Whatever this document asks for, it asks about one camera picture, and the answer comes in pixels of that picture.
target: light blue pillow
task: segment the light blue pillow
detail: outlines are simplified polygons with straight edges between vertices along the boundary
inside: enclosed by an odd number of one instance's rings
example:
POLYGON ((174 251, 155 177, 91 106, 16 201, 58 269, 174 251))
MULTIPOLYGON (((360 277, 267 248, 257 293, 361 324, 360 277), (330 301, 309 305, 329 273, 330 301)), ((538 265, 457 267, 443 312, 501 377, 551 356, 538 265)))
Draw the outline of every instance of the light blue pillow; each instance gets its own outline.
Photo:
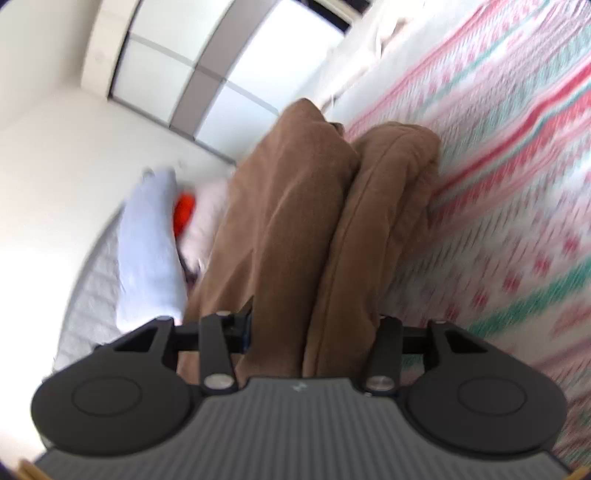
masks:
POLYGON ((173 233, 178 186, 172 168, 144 177, 126 202, 119 225, 117 327, 130 332, 158 316, 179 324, 187 287, 173 233))

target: white pillow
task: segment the white pillow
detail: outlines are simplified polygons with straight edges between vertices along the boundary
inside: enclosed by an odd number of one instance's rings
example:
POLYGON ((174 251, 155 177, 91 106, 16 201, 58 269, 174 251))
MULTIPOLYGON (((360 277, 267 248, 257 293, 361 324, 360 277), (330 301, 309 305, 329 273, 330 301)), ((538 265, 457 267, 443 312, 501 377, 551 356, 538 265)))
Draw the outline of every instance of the white pillow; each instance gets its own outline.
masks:
POLYGON ((203 274, 217 229, 228 208, 228 180, 197 187, 195 199, 195 210, 178 241, 178 251, 190 272, 203 274))

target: orange object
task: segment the orange object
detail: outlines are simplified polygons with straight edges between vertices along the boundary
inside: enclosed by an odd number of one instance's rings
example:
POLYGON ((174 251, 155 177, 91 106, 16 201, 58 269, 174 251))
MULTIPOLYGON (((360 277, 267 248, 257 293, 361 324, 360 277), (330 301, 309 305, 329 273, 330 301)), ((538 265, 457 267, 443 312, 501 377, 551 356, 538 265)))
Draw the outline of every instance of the orange object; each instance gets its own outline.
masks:
POLYGON ((183 233, 183 230, 191 219, 191 215, 195 209, 195 203, 195 195, 192 193, 181 193, 179 195, 173 215, 173 232, 175 238, 178 238, 183 233))
POLYGON ((16 471, 18 480, 51 480, 38 467, 27 460, 21 460, 16 471))

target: white wall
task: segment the white wall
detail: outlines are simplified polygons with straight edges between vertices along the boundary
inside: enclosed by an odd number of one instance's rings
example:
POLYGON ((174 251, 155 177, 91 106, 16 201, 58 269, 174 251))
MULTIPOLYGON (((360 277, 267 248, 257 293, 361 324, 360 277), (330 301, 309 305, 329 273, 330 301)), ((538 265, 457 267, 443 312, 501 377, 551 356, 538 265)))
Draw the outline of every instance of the white wall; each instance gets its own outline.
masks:
POLYGON ((50 372, 91 244, 145 167, 178 162, 187 166, 184 176, 201 181, 227 169, 191 142, 74 86, 0 131, 3 461, 42 450, 30 400, 50 372))
POLYGON ((78 75, 100 0, 11 0, 0 10, 0 130, 78 75))

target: gray ribbed pad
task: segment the gray ribbed pad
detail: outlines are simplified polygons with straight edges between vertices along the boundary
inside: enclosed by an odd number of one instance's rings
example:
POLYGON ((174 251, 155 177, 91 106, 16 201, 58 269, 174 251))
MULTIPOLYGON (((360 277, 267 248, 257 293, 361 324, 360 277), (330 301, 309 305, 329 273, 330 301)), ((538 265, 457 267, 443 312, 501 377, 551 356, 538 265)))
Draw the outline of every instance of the gray ribbed pad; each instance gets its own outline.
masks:
POLYGON ((153 449, 112 459, 51 450, 37 465, 53 480, 558 480, 568 473, 545 453, 490 462, 446 452, 420 437, 394 402, 365 397, 343 379, 255 379, 206 400, 182 432, 153 449))

